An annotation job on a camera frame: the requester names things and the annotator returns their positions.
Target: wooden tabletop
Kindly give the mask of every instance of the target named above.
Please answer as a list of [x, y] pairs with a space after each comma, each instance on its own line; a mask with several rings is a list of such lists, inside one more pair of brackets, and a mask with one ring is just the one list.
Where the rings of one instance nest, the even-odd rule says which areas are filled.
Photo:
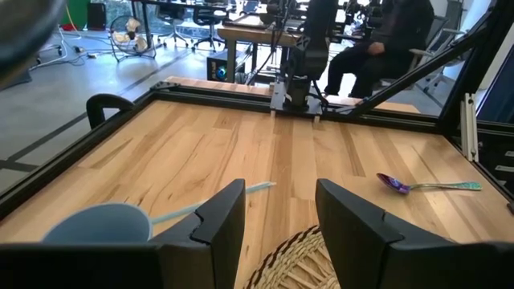
[[[226, 40], [248, 41], [259, 44], [271, 44], [271, 31], [269, 30], [224, 26], [218, 28], [218, 35], [219, 37]], [[289, 33], [284, 32], [282, 33], [282, 36], [280, 37], [280, 41], [278, 44], [280, 46], [293, 47], [296, 45], [297, 37], [298, 36], [290, 35]]]
[[[402, 196], [376, 173], [406, 184], [477, 181], [483, 191]], [[135, 204], [155, 218], [204, 200], [239, 177], [247, 185], [277, 185], [247, 196], [237, 288], [268, 252], [317, 224], [320, 177], [456, 242], [514, 242], [507, 200], [442, 136], [165, 101], [150, 104], [5, 218], [0, 242], [37, 242], [69, 214], [107, 201]], [[154, 233], [178, 220], [157, 225]]]
[[[210, 80], [200, 80], [200, 79], [189, 79], [177, 76], [171, 76], [166, 81], [173, 83], [180, 83], [186, 86], [196, 87], [196, 88], [210, 88], [216, 90], [226, 90], [233, 92], [242, 92], [242, 93], [253, 93], [261, 96], [270, 96], [272, 91], [270, 88], [264, 87], [256, 87], [256, 86], [246, 86], [235, 83], [223, 83], [218, 81], [210, 81]], [[328, 96], [327, 100], [331, 104], [344, 104], [344, 105], [355, 105], [359, 103], [361, 100], [356, 98], [351, 98], [347, 96]], [[419, 113], [419, 110], [416, 109], [415, 106], [410, 104], [398, 104], [394, 102], [385, 102], [383, 104], [379, 104], [377, 108], [396, 111], [396, 112], [410, 112], [410, 113]]]

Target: spoon handle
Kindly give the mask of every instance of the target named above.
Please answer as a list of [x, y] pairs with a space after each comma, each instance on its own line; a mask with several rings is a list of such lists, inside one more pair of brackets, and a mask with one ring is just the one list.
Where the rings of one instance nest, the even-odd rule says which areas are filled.
[[465, 190], [482, 190], [482, 185], [480, 183], [474, 181], [468, 181], [457, 184], [418, 184], [411, 185], [410, 189], [419, 189], [419, 188], [441, 188], [441, 189], [465, 189]]

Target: desk fan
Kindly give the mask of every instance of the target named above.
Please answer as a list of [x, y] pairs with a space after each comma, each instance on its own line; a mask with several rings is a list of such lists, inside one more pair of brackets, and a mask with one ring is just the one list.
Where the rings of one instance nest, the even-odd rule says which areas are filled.
[[[118, 62], [128, 57], [150, 57], [155, 59], [156, 51], [154, 45], [149, 47], [146, 41], [146, 31], [141, 21], [132, 16], [120, 16], [111, 23], [110, 39], [112, 53]], [[153, 54], [146, 53], [153, 48]], [[118, 58], [117, 52], [124, 54]]]

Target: light blue cup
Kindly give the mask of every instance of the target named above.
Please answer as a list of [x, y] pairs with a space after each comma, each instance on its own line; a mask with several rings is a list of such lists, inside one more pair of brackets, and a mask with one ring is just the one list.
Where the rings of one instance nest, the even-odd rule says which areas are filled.
[[147, 242], [153, 226], [139, 207], [105, 203], [81, 210], [51, 229], [42, 242], [52, 244]]

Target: black clamp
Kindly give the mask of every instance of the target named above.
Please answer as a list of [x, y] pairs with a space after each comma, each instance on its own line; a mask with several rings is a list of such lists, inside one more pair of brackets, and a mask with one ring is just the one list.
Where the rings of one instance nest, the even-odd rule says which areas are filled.
[[155, 83], [151, 88], [151, 92], [158, 92], [158, 91], [171, 91], [173, 88], [178, 88], [181, 86], [179, 83], [170, 83], [167, 81], [159, 81], [158, 83]]
[[132, 110], [134, 103], [121, 96], [108, 93], [100, 93], [92, 96], [86, 102], [86, 113], [88, 114], [89, 126], [96, 128], [105, 122], [104, 108], [118, 108], [121, 112]]

